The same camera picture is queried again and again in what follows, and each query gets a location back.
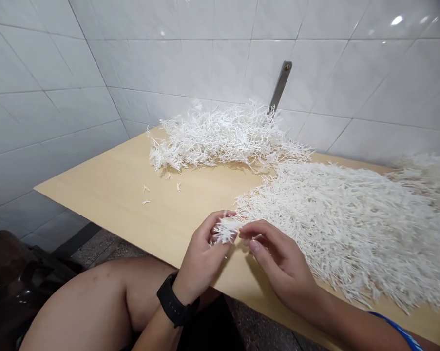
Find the blue wristband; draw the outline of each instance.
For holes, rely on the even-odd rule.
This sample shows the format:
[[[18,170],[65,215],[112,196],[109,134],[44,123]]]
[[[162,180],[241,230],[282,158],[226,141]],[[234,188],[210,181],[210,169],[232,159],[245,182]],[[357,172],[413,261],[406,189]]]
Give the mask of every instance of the blue wristband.
[[[416,340],[413,339],[413,337],[410,334],[408,334],[406,330],[403,329],[401,326],[399,326],[397,323],[391,321],[387,317],[384,317],[382,314],[372,311],[368,311],[368,312],[376,317],[384,319],[387,323],[389,323],[392,327],[394,327],[403,336],[403,338],[406,340],[412,351],[423,351],[423,348],[418,344],[418,342],[416,342]]]

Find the metal bracket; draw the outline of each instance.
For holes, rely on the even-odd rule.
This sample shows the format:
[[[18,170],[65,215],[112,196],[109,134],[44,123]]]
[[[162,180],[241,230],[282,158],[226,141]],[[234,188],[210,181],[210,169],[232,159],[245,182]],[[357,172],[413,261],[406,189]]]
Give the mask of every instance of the metal bracket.
[[[273,92],[272,101],[270,102],[270,106],[267,111],[267,115],[272,115],[280,102],[280,98],[282,97],[283,90],[285,89],[285,85],[288,80],[289,73],[291,72],[291,68],[293,67],[293,62],[284,61],[282,65],[282,69],[280,71],[280,75],[278,77],[277,85],[275,86],[275,91]]]

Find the white shredded material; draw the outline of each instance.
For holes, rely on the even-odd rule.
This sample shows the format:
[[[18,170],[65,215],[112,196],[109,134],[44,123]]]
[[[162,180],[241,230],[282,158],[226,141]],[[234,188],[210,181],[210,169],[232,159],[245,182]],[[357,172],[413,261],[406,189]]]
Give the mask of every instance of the white shredded material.
[[[241,228],[244,223],[238,221],[235,218],[221,218],[218,225],[213,229],[216,234],[213,235],[215,242],[220,241],[223,244],[232,241],[235,235],[238,234],[239,228]]]
[[[310,150],[285,137],[267,107],[250,104],[226,111],[202,111],[198,103],[187,115],[161,120],[169,140],[152,138],[150,164],[156,170],[242,162],[264,171],[284,159],[307,161]]]
[[[384,293],[408,313],[440,307],[440,212],[427,197],[370,170],[282,163],[236,199],[243,222],[292,237],[313,274],[370,307]]]
[[[406,313],[423,302],[440,307],[440,211],[424,196],[440,194],[440,169],[433,173],[431,161],[416,173],[426,175],[422,184],[433,182],[422,191],[406,170],[397,180],[308,163],[310,149],[287,140],[256,104],[211,113],[197,106],[161,124],[169,140],[152,138],[156,170],[230,161],[259,173],[274,169],[276,177],[263,175],[261,186],[236,199],[235,220],[277,226],[299,244],[313,274],[349,300],[370,307],[385,294]],[[222,242],[239,225],[224,221],[215,234]]]
[[[440,154],[419,154],[395,164],[397,171],[387,176],[417,194],[429,196],[440,208]]]

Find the person's right hand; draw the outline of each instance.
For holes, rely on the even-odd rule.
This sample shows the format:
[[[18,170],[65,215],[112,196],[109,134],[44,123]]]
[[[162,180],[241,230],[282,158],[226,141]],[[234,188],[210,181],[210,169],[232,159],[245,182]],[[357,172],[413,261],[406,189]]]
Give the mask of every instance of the person's right hand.
[[[285,306],[301,314],[319,304],[321,288],[293,239],[265,220],[244,225],[239,237],[245,239]]]

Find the thigh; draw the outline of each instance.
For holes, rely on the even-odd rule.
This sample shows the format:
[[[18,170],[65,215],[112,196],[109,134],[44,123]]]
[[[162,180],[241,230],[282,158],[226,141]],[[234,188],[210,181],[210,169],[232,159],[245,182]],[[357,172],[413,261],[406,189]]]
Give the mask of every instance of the thigh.
[[[158,306],[156,291],[174,268],[155,258],[103,263],[65,284],[34,319],[20,351],[117,351]]]

